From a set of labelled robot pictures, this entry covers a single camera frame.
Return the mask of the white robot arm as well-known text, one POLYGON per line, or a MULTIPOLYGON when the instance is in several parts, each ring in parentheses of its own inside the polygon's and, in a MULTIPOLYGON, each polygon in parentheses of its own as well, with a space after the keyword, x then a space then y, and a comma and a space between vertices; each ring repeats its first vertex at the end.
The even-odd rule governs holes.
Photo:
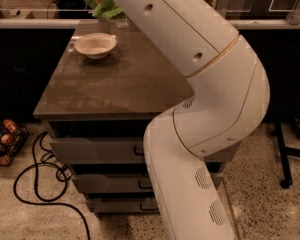
POLYGON ((205 157, 263 120, 265 69, 245 38, 204 0, 113 0, 186 78, 193 96, 155 117, 143 148, 167 240, 236 240, 205 157))

